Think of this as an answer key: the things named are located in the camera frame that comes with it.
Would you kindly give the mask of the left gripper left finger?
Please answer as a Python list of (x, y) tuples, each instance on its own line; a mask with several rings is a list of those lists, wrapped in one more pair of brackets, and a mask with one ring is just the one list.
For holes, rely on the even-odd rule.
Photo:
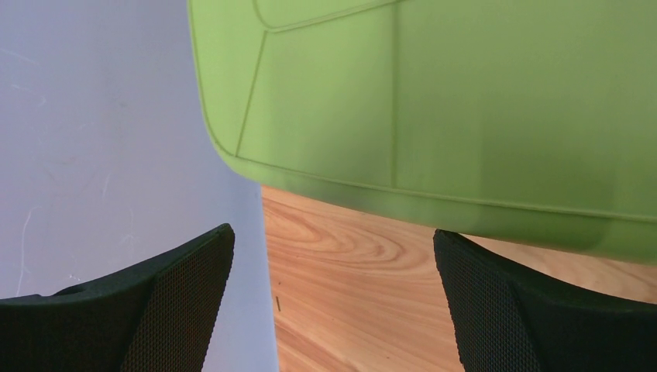
[(1, 302), (3, 371), (200, 371), (232, 267), (228, 224), (50, 296)]

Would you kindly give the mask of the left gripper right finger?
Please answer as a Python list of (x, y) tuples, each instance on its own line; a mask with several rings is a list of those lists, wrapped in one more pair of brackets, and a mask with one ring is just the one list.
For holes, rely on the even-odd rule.
[(467, 371), (654, 371), (656, 306), (578, 287), (437, 230)]

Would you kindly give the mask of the large green plastic container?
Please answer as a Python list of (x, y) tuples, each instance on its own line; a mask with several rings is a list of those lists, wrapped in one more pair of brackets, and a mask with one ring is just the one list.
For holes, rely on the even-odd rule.
[(255, 182), (656, 261), (654, 1), (191, 1), (209, 136)]

